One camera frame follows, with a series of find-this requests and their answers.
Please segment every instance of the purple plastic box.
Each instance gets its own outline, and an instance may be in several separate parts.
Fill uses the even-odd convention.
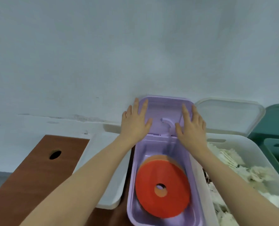
[[[139,102],[139,111],[146,99],[149,99],[145,120],[153,118],[150,133],[135,146],[131,180],[129,186],[127,214],[135,226],[203,226],[205,224],[201,202],[192,171],[188,151],[176,137],[175,123],[183,126],[181,105],[184,103],[192,117],[192,102],[184,98],[147,96]],[[186,171],[190,187],[191,200],[187,208],[178,216],[161,219],[146,212],[140,205],[135,193],[135,177],[141,163],[153,155],[168,155],[175,159]]]

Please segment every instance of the brown table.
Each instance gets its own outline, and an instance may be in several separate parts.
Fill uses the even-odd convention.
[[[18,226],[45,197],[65,181],[74,171],[88,141],[44,136],[0,187],[0,226]],[[61,151],[58,158],[50,159],[52,153],[58,150]],[[94,209],[86,225],[132,225],[126,208],[133,155],[134,148],[119,206],[113,210]]]

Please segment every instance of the finger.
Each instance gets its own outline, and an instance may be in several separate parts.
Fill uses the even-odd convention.
[[[127,109],[126,117],[131,116],[132,106],[130,105]]]
[[[179,123],[176,123],[175,124],[175,131],[176,131],[176,134],[177,134],[177,137],[181,137],[182,136],[182,129],[181,129],[181,127],[180,127],[180,124]]]
[[[189,114],[189,111],[188,111],[187,107],[185,106],[185,104],[182,104],[182,115],[183,115],[183,120],[184,120],[185,126],[188,123],[191,123],[190,114]]]
[[[152,122],[153,122],[153,119],[149,118],[147,123],[146,123],[146,129],[148,130],[148,132],[149,132],[151,126],[152,126]]]
[[[202,129],[205,131],[206,130],[206,122],[203,120],[202,121]]]
[[[199,113],[197,112],[197,108],[194,104],[192,105],[192,113],[193,113],[192,122],[198,123]]]
[[[127,111],[123,112],[123,114],[122,114],[122,121],[126,119],[126,114],[127,114]]]
[[[135,114],[135,113],[138,114],[138,112],[139,112],[139,99],[135,98],[133,108],[132,108],[132,113],[133,114]]]
[[[142,105],[142,109],[141,109],[141,111],[140,111],[140,115],[141,115],[142,117],[145,117],[147,108],[148,108],[148,99],[145,100],[144,104]]]
[[[203,122],[202,116],[200,114],[198,114],[198,124],[199,124],[199,126],[202,126],[202,122]]]

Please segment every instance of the red foam disc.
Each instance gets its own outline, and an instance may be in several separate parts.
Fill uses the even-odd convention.
[[[164,189],[156,187],[163,184]],[[142,164],[135,180],[135,192],[142,207],[160,218],[179,215],[190,202],[190,185],[185,173],[173,163],[153,160]]]

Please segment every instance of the hand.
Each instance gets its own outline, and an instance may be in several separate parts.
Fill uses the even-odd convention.
[[[150,130],[152,125],[152,118],[149,118],[145,124],[145,114],[148,107],[148,100],[146,100],[142,106],[140,114],[139,99],[135,98],[133,107],[130,105],[127,111],[122,114],[121,124],[121,138],[127,141],[132,147],[142,140]]]
[[[193,118],[190,119],[189,111],[187,107],[182,105],[182,114],[184,120],[184,130],[182,132],[179,123],[175,124],[176,133],[179,141],[183,146],[191,153],[191,155],[198,160],[203,157],[210,150],[206,144],[205,128],[206,123],[202,119],[201,115],[197,112],[196,106],[192,105]]]

